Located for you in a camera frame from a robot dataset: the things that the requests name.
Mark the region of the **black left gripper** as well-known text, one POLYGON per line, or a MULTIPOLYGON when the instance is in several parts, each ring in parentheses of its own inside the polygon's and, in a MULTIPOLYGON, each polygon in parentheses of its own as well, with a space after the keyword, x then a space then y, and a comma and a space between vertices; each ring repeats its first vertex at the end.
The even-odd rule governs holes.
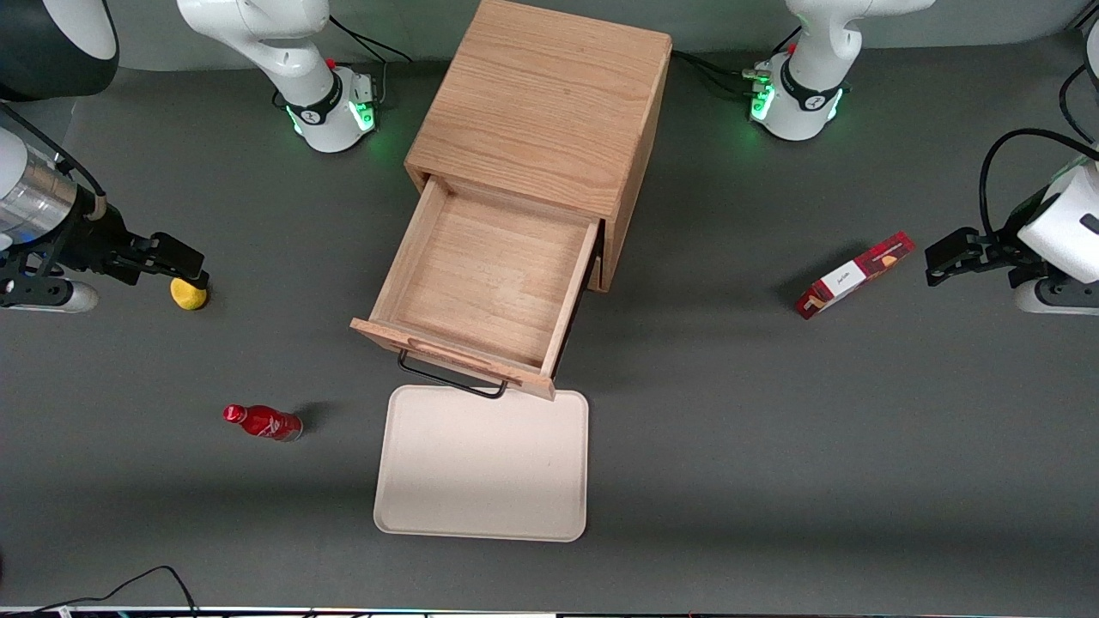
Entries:
POLYGON ((1022 227, 1002 227, 979 234, 961 227, 926 247, 926 286, 935 287, 953 276, 976 269, 1004 269, 1009 285, 1018 289, 1048 277, 1048 263, 1019 238, 1022 227))

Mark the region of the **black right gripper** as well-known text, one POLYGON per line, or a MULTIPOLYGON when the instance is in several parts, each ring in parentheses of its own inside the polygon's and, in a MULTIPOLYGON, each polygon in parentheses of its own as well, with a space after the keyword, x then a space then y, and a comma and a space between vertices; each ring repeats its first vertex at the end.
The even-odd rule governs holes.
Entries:
MULTIPOLYGON (((79 219, 60 250, 60 265, 70 271, 93 271, 135 286, 138 271, 208 288, 204 256, 168 233, 136 236, 118 209, 107 209, 95 221, 79 219)), ((1 254, 1 306, 63 306, 70 301, 70 282, 41 275, 27 266, 27 254, 1 254)))

